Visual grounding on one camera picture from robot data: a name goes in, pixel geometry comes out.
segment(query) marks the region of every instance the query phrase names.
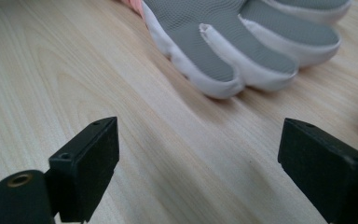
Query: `wooden table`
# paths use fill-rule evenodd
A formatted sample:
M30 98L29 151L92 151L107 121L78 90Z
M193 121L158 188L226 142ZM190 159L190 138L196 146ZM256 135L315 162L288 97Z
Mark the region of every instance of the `wooden table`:
M111 0L0 0L0 180L46 172L96 119L120 162L90 223L325 223L277 162L284 118L358 149L358 0L343 43L289 88L211 100Z

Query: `pink fabric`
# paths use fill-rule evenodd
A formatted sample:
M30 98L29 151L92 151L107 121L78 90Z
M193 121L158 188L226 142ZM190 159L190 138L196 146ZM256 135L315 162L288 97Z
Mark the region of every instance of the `pink fabric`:
M144 17L144 11L142 9L142 0L121 0L124 4L132 8L136 13Z

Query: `glove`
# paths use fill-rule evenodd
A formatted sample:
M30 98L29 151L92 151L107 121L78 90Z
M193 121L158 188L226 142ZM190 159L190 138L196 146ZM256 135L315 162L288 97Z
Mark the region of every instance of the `glove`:
M341 41L324 23L339 20L351 5L351 0L123 1L143 16L175 67L218 99L246 86L280 90L299 67L329 60Z

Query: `wooden surface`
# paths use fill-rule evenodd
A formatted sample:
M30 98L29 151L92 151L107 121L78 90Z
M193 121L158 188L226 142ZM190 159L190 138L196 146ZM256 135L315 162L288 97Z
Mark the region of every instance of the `wooden surface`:
M277 163L284 118L358 149L358 0L337 56L274 92L214 101L111 0L0 0L0 180L46 172L96 119L120 162L90 223L325 223Z

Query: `black plastic part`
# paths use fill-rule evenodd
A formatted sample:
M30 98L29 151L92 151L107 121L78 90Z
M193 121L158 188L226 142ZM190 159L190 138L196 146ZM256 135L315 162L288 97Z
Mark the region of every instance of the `black plastic part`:
M118 163L117 118L91 123L49 158L46 173L53 214L89 221Z
M286 119L278 162L328 223L358 223L358 150L312 124Z
M42 172L23 171L0 182L0 224L3 223L54 223Z

